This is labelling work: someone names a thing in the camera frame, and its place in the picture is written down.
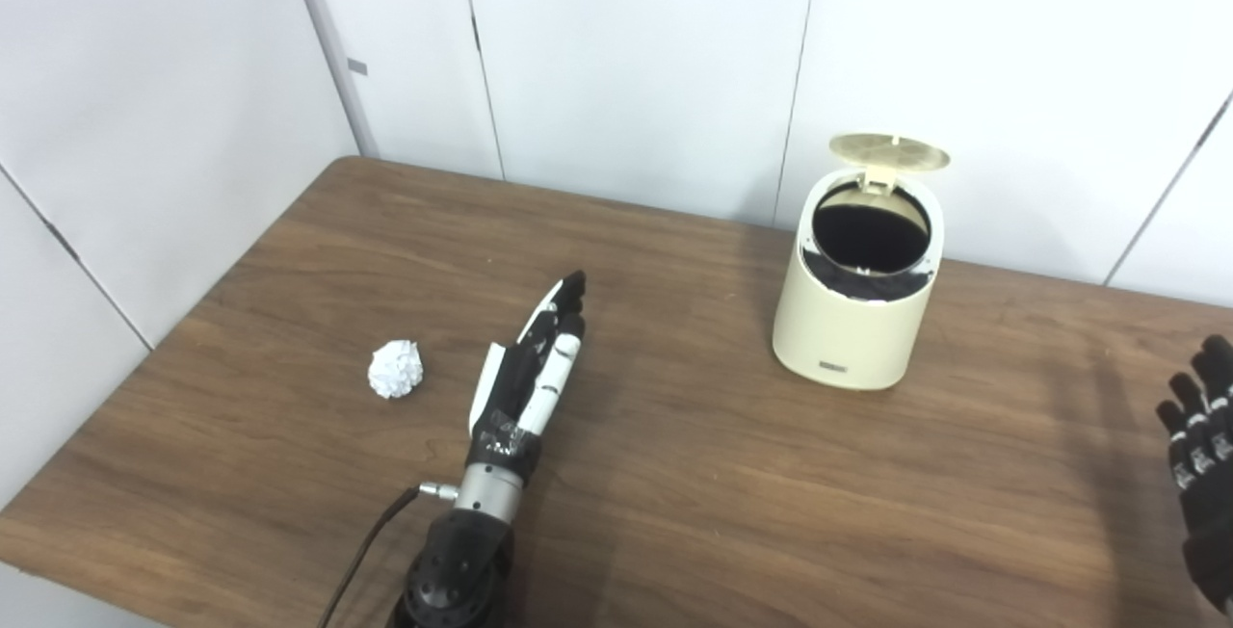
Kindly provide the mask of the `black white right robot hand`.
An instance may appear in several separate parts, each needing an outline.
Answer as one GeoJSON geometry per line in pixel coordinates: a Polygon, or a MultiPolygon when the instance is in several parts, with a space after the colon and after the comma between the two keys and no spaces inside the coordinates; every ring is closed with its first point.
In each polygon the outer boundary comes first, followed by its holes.
{"type": "Polygon", "coordinates": [[[1232,609],[1232,345],[1219,334],[1191,357],[1192,373],[1168,379],[1157,403],[1166,428],[1168,473],[1186,527],[1182,556],[1198,593],[1219,614],[1232,609]]]}

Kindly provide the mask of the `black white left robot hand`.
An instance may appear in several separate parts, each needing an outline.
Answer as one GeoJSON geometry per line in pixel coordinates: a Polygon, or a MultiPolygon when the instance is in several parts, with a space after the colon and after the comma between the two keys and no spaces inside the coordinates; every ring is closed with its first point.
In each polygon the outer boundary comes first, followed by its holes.
{"type": "Polygon", "coordinates": [[[583,343],[586,286],[583,270],[560,278],[510,345],[490,344],[469,413],[469,466],[506,470],[525,484],[536,473],[543,432],[583,343]]]}

